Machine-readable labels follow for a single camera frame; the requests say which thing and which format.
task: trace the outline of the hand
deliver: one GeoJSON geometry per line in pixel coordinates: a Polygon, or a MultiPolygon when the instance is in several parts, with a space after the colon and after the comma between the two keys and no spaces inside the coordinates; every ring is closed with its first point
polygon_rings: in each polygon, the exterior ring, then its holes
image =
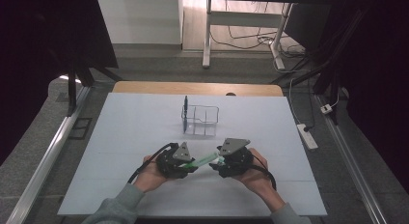
{"type": "MultiPolygon", "coordinates": [[[[251,148],[249,151],[254,156],[254,165],[268,169],[267,160],[262,157],[257,150],[251,148]]],[[[271,180],[261,171],[249,169],[244,174],[233,178],[242,182],[250,191],[259,195],[272,212],[278,210],[285,204],[277,191],[274,190],[271,180]]]]}
{"type": "MultiPolygon", "coordinates": [[[[150,155],[144,157],[144,162],[150,159],[150,155]]],[[[158,188],[162,183],[168,181],[163,175],[159,172],[156,162],[156,157],[152,160],[148,166],[139,173],[136,181],[133,185],[141,189],[143,192],[149,192],[158,188]]]]}

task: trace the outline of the light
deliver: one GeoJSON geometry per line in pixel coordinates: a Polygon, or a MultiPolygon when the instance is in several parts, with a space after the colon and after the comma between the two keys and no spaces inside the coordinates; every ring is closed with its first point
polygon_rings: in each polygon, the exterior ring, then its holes
{"type": "MultiPolygon", "coordinates": [[[[68,80],[68,77],[65,76],[65,75],[60,76],[60,78],[61,78],[61,79],[68,80]]],[[[76,82],[76,83],[81,83],[81,81],[80,81],[79,79],[75,79],[75,82],[76,82]]]]}

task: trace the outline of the white tabletop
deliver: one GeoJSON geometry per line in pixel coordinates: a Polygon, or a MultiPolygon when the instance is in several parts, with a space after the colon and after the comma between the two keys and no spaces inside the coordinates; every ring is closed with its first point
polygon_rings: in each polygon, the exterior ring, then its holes
{"type": "MultiPolygon", "coordinates": [[[[170,142],[187,141],[200,158],[225,138],[251,140],[267,160],[278,192],[300,215],[325,215],[286,98],[189,96],[189,104],[220,108],[215,136],[183,134],[184,96],[110,94],[58,214],[91,214],[103,199],[115,197],[142,164],[143,156],[170,142]]],[[[138,206],[142,216],[268,216],[262,200],[208,165],[185,179],[166,182],[138,206]]]]}

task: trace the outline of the gray sleeve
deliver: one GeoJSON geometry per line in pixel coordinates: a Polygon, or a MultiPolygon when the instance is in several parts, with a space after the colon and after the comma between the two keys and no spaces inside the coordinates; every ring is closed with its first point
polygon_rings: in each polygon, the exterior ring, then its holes
{"type": "Polygon", "coordinates": [[[116,198],[105,199],[99,209],[82,224],[135,223],[138,216],[136,207],[144,196],[144,192],[127,183],[116,198]]]}
{"type": "Polygon", "coordinates": [[[274,224],[311,224],[310,218],[298,216],[289,203],[271,213],[271,219],[274,224]]]}

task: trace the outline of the transparent container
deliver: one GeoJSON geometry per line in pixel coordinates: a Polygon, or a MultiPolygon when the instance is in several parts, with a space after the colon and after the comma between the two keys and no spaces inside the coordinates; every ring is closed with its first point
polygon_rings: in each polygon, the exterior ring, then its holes
{"type": "Polygon", "coordinates": [[[186,117],[184,107],[181,107],[182,126],[186,123],[185,134],[216,135],[216,126],[219,122],[219,107],[188,105],[186,117]]]}

